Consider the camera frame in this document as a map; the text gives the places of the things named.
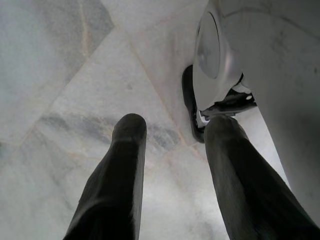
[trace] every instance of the white marble tile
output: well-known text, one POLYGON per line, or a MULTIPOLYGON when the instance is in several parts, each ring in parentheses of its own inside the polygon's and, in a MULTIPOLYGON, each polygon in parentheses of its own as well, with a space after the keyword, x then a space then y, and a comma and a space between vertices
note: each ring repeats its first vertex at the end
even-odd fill
POLYGON ((99 0, 0 2, 0 139, 20 142, 113 28, 99 0))
MULTIPOLYGON (((243 127, 246 135, 255 149, 264 157, 271 167, 280 175, 289 186, 286 174, 280 162, 276 147, 270 136, 267 125, 258 107, 244 111, 234 117, 243 127)), ((204 159, 207 159, 206 148, 202 143, 193 146, 204 159)))
POLYGON ((67 152, 101 158, 125 114, 147 123, 146 154, 159 159, 181 141, 129 42, 115 29, 98 47, 37 127, 67 152))
POLYGON ((132 37, 133 47, 152 84, 188 145, 195 140, 184 105, 181 77, 193 63, 196 31, 206 2, 188 5, 170 20, 132 37))
POLYGON ((229 239, 209 165, 186 146, 145 169, 139 239, 229 239))
POLYGON ((34 130, 0 169, 0 239, 62 239, 97 163, 34 130))
POLYGON ((129 35, 162 22, 197 0, 101 0, 129 35))

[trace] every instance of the marble floor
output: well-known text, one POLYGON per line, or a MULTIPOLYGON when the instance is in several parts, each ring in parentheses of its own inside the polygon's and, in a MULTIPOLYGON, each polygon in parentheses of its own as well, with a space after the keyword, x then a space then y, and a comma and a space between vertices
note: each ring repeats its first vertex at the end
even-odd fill
MULTIPOLYGON (((62 239, 127 113, 147 122, 141 240, 229 239, 181 75, 206 0, 0 1, 0 239, 62 239)), ((236 117, 287 182, 257 108, 236 117)))

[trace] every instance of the black plastic piece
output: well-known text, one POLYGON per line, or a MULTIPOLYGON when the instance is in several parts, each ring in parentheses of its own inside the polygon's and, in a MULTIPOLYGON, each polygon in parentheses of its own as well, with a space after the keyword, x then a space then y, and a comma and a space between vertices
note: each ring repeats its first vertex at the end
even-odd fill
POLYGON ((193 86, 193 66, 188 66, 182 74, 182 92, 184 105, 186 106, 190 122, 193 137, 200 143, 204 143, 205 128, 198 128, 197 125, 197 104, 195 99, 195 92, 193 86))
POLYGON ((213 106, 201 113, 211 119, 216 115, 234 116, 243 111, 256 107, 255 98, 252 93, 237 92, 230 89, 222 101, 215 102, 213 106))

